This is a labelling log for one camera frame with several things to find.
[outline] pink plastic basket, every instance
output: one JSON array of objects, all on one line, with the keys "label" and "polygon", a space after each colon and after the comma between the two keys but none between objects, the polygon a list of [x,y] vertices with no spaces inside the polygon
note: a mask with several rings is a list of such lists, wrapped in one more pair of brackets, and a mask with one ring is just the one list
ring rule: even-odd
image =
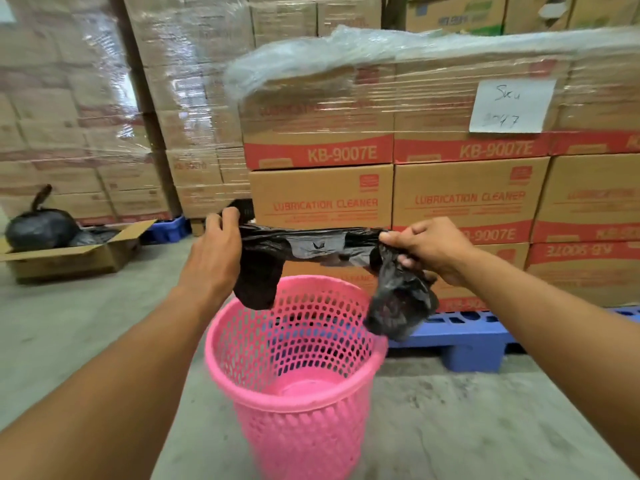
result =
[{"label": "pink plastic basket", "polygon": [[360,459],[388,348],[362,324],[368,305],[347,282],[292,276],[272,310],[233,299],[213,320],[207,365],[269,480],[344,480]]}]

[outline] forearm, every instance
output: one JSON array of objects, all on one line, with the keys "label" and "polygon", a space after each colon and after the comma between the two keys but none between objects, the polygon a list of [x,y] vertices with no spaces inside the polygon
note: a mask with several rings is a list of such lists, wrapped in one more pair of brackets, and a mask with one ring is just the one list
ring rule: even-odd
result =
[{"label": "forearm", "polygon": [[640,472],[640,325],[481,251],[460,270],[468,287]]},{"label": "forearm", "polygon": [[149,478],[193,354],[224,298],[201,303],[186,290],[172,290],[0,435],[0,476]]}]

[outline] handwritten label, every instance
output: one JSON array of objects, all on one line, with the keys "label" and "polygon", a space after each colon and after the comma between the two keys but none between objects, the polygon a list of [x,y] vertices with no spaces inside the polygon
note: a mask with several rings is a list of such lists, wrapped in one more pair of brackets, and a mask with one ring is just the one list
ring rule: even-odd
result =
[{"label": "handwritten label", "polygon": [[15,17],[6,0],[0,0],[0,23],[15,23]]},{"label": "handwritten label", "polygon": [[478,85],[472,133],[542,133],[556,79],[488,79]]}]

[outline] gray floor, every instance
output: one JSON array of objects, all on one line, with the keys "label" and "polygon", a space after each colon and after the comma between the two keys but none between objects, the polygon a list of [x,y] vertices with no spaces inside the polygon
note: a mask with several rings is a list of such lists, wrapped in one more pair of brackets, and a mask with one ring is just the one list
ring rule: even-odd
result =
[{"label": "gray floor", "polygon": [[[122,272],[38,287],[0,268],[0,427],[137,322],[175,283],[189,241],[144,248]],[[194,358],[154,480],[254,480],[231,404]],[[528,357],[497,375],[437,358],[385,363],[353,480],[585,480],[633,475]]]}]

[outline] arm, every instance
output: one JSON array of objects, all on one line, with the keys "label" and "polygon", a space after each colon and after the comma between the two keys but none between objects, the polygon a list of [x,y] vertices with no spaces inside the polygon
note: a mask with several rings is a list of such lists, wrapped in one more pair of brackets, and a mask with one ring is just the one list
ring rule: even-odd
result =
[{"label": "arm", "polygon": [[236,283],[237,209],[207,219],[178,285],[140,323],[0,434],[0,477],[149,478],[198,343]]},{"label": "arm", "polygon": [[640,324],[473,247],[446,217],[380,239],[402,265],[482,298],[628,466],[640,474]]}]

